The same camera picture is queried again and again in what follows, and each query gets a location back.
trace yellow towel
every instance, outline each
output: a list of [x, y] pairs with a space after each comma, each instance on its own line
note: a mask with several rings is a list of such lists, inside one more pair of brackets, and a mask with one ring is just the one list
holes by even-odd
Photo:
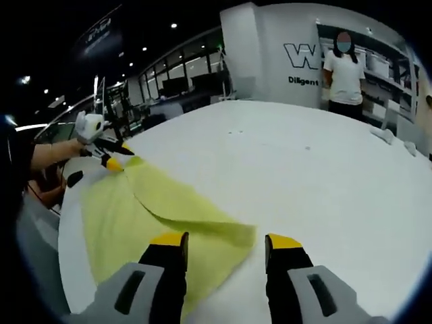
[[122, 265], [138, 262], [165, 232], [189, 232], [182, 318], [241, 263], [255, 228], [236, 223], [193, 188], [133, 157], [125, 171], [97, 182], [83, 197], [84, 235], [93, 277], [100, 283]]

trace dark ceiling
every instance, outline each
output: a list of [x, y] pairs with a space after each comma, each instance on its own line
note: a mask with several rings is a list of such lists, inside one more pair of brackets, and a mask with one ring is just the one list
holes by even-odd
[[[188, 38], [220, 24], [222, 9], [247, 1], [121, 1], [73, 0], [20, 1], [8, 3], [9, 12], [3, 12], [8, 25], [3, 28], [3, 63], [6, 65], [7, 100], [1, 110], [17, 118], [28, 119], [36, 110], [44, 109], [55, 97], [67, 92], [68, 75], [65, 67], [68, 55], [76, 40], [94, 23], [119, 5], [121, 7], [125, 55], [112, 65], [110, 77], [117, 80], [122, 73], [140, 72], [172, 47]], [[289, 1], [253, 1], [257, 5]], [[353, 9], [375, 18], [414, 42], [421, 39], [415, 33], [424, 26], [426, 15], [412, 7], [395, 8], [380, 1], [313, 1]], [[172, 30], [171, 23], [178, 28]], [[31, 76], [31, 83], [18, 84], [18, 78]]]

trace white t-shirt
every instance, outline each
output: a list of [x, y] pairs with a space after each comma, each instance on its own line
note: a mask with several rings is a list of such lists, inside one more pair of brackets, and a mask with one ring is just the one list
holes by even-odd
[[346, 105], [359, 105], [363, 101], [360, 79], [365, 78], [360, 61], [354, 63], [351, 56], [342, 54], [336, 57], [329, 51], [325, 58], [324, 70], [333, 72], [333, 82], [330, 87], [330, 100]]

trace logo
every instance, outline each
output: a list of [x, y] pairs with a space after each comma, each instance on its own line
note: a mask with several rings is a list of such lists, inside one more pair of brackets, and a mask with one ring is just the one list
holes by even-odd
[[309, 44], [283, 44], [293, 68], [304, 69], [307, 66], [310, 70], [319, 70], [321, 60], [316, 52], [316, 45], [311, 47]]
[[304, 86], [305, 84], [307, 84], [309, 86], [318, 86], [319, 85], [318, 80], [305, 80], [305, 79], [299, 78], [298, 76], [289, 76], [288, 81], [290, 81], [290, 83], [297, 83], [297, 84], [300, 84], [302, 86]]

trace white table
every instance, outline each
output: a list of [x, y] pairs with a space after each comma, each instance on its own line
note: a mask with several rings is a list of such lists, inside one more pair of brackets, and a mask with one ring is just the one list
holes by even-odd
[[[258, 225], [250, 257], [187, 323], [270, 323], [264, 235], [303, 243], [357, 291], [371, 315], [392, 318], [425, 270], [432, 248], [432, 170], [402, 142], [325, 111], [278, 103], [224, 101], [174, 118], [128, 141], [137, 155], [192, 184], [244, 223]], [[59, 261], [71, 311], [96, 290], [82, 232], [80, 189], [67, 190]]]

